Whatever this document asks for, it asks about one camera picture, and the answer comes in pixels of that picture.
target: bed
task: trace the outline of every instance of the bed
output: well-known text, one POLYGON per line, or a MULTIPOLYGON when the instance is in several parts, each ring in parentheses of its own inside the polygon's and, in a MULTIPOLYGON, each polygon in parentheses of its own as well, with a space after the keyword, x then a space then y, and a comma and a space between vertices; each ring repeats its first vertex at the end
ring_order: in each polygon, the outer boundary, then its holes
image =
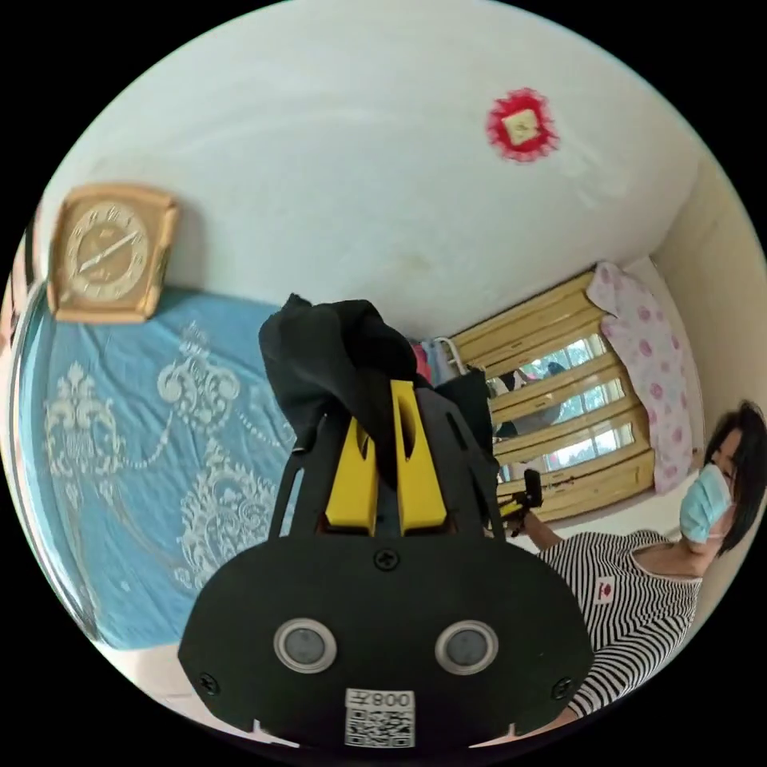
POLYGON ((177 642, 210 575, 267 537, 293 441, 258 349, 276 307, 168 288, 114 327, 57 323, 41 296, 18 349, 28 538, 91 639, 177 642))

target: black cloth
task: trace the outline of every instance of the black cloth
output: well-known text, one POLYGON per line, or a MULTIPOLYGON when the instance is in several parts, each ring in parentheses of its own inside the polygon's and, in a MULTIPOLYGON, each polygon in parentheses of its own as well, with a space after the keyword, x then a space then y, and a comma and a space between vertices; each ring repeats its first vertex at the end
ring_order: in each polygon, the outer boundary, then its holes
MULTIPOLYGON (((378 469, 396 487, 392 380, 430 387, 417 372, 410 342, 370 301, 312 305, 292 294, 259 331, 264 367, 277 403, 299 440, 326 413, 342 408, 376 444, 378 469)), ((479 446, 492 456, 492 422, 481 371, 435 389, 462 412, 479 446)))

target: surgical mask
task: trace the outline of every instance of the surgical mask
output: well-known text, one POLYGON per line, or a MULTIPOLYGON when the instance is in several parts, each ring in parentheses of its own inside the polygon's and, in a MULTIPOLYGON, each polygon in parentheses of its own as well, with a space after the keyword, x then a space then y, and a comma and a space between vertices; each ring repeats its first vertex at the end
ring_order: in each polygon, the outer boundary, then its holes
POLYGON ((679 527, 682 534, 692 543, 705 543, 712 536, 709 531, 732 504, 727 482, 719 468, 709 463, 690 486, 682 500, 679 512, 679 527))

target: label sticker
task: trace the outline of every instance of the label sticker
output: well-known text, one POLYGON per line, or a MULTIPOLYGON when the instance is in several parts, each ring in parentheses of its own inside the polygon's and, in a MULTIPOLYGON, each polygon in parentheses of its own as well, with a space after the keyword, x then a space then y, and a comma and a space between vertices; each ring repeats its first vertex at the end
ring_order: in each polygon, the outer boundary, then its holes
POLYGON ((344 743, 367 749, 415 746, 415 694, 348 689, 344 743))
POLYGON ((615 596, 615 576, 603 575, 597 578, 597 585, 594 588, 594 604, 609 605, 615 596))

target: black and white striped shirt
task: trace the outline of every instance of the black and white striped shirt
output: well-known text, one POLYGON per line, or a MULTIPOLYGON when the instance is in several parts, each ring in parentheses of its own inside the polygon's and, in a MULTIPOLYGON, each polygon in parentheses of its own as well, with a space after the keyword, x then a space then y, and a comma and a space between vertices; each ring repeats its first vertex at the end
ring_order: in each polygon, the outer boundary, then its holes
POLYGON ((634 552, 670 542, 659 533, 581 533, 540 554, 578 598, 594 664, 570 703, 579 716, 641 685, 685 637, 695 615, 699 578, 643 570, 634 552))

